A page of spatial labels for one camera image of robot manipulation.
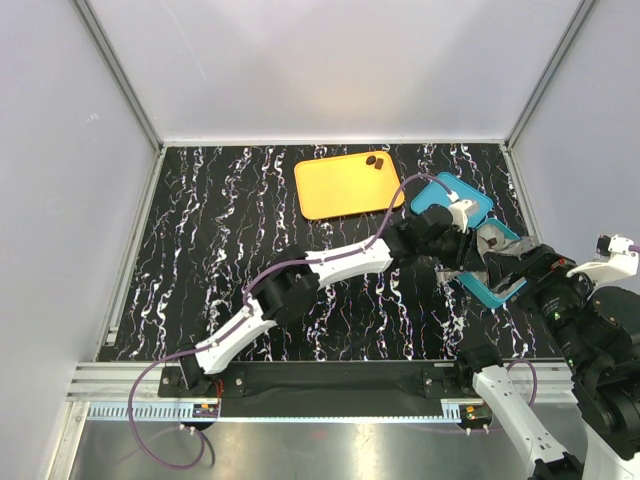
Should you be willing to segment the teal tin box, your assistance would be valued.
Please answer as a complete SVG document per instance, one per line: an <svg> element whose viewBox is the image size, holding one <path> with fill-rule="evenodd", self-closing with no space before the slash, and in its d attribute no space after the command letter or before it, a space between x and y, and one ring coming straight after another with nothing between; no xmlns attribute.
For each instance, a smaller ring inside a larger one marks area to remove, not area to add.
<svg viewBox="0 0 640 480"><path fill-rule="evenodd" d="M502 244L509 244L520 240L520 237L495 218L488 218L479 225L481 234L493 233L498 236ZM511 287L500 293L494 293L488 288L487 280L475 272L462 273L456 280L473 294L482 304L490 309L496 309L506 303L511 297L526 285L525 279L517 280Z"/></svg>

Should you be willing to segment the teal tin lid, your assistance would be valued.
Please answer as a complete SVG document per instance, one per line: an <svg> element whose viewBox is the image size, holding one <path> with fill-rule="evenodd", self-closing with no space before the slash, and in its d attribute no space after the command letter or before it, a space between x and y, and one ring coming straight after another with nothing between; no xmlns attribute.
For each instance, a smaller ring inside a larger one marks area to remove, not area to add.
<svg viewBox="0 0 640 480"><path fill-rule="evenodd" d="M471 200L477 207L469 216L468 225L477 227L493 209L494 202L484 193L460 180L453 174L442 172L437 177L452 191L458 194L460 200ZM410 203L411 212L421 214L431 205L447 207L451 202L446 190L437 182L430 182Z"/></svg>

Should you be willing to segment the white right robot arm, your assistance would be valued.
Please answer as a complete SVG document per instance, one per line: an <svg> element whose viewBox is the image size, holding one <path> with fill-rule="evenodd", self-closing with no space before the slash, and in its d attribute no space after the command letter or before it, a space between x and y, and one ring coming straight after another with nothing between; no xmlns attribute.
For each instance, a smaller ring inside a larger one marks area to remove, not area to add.
<svg viewBox="0 0 640 480"><path fill-rule="evenodd" d="M616 284L638 274L639 247L602 236L597 252L581 265L548 245L490 255L492 288L517 287L514 301L540 318L555 342L559 392L575 402L584 425L584 459L542 423L494 346L464 351L454 363L455 387L489 408L528 479L639 476L639 296Z"/></svg>

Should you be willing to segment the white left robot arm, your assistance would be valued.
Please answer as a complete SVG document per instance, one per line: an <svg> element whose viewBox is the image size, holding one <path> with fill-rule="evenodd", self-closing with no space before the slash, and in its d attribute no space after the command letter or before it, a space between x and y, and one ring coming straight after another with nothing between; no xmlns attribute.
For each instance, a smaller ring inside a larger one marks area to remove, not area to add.
<svg viewBox="0 0 640 480"><path fill-rule="evenodd" d="M259 336L306 315L317 292L335 283L389 269L420 257L434 258L460 271L476 260L469 201L432 205L424 212L391 222L386 216L376 233L363 241L324 251L294 245L259 274L243 293L241 308L208 338L184 350L179 358L181 384L196 396L208 394L216 376Z"/></svg>

